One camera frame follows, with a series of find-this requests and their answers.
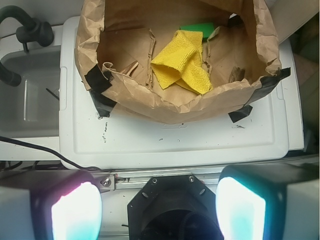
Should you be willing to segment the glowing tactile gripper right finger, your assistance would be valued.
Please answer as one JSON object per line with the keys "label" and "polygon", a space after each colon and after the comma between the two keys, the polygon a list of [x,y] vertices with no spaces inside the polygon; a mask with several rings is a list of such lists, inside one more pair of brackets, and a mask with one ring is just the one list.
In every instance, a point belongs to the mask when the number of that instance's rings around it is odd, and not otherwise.
{"label": "glowing tactile gripper right finger", "polygon": [[317,163],[230,164],[219,177],[215,208],[226,240],[318,240]]}

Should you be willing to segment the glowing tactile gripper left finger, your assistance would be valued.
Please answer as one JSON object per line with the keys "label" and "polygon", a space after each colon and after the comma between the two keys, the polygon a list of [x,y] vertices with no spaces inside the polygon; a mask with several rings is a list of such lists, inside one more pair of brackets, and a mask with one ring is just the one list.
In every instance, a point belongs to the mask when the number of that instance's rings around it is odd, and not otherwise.
{"label": "glowing tactile gripper left finger", "polygon": [[96,240],[102,197],[86,170],[0,173],[2,240]]}

